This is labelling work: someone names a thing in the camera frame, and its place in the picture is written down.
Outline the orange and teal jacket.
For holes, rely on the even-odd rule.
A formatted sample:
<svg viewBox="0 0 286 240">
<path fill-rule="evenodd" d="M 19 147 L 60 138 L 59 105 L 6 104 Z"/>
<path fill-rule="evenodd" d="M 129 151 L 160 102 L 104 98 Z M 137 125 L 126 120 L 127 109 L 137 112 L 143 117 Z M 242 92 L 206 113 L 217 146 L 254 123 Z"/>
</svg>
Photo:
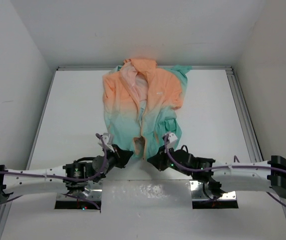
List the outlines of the orange and teal jacket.
<svg viewBox="0 0 286 240">
<path fill-rule="evenodd" d="M 176 110 L 184 102 L 191 66 L 161 68 L 153 59 L 130 58 L 103 76 L 104 120 L 114 144 L 148 159 L 168 132 L 181 138 Z"/>
</svg>

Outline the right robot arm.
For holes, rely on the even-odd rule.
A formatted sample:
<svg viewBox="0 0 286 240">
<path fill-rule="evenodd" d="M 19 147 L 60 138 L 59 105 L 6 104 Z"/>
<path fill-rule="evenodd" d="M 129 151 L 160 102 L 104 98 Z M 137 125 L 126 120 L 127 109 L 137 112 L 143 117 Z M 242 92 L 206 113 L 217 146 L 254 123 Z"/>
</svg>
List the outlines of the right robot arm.
<svg viewBox="0 0 286 240">
<path fill-rule="evenodd" d="M 269 161 L 250 164 L 218 163 L 212 158 L 195 157 L 183 148 L 166 150 L 147 160 L 159 171 L 176 170 L 207 185 L 210 195 L 220 197 L 233 191 L 267 192 L 286 199 L 286 158 L 273 155 Z"/>
</svg>

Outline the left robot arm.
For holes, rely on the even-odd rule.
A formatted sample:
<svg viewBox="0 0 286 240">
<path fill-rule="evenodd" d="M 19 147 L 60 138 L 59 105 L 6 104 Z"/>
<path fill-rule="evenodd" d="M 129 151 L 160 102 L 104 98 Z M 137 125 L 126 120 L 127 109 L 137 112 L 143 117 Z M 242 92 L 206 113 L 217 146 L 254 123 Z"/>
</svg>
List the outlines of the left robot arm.
<svg viewBox="0 0 286 240">
<path fill-rule="evenodd" d="M 24 195 L 44 193 L 83 198 L 90 185 L 105 178 L 112 168 L 124 168 L 133 155 L 115 144 L 103 151 L 103 156 L 83 157 L 46 169 L 13 170 L 0 165 L 0 205 Z"/>
</svg>

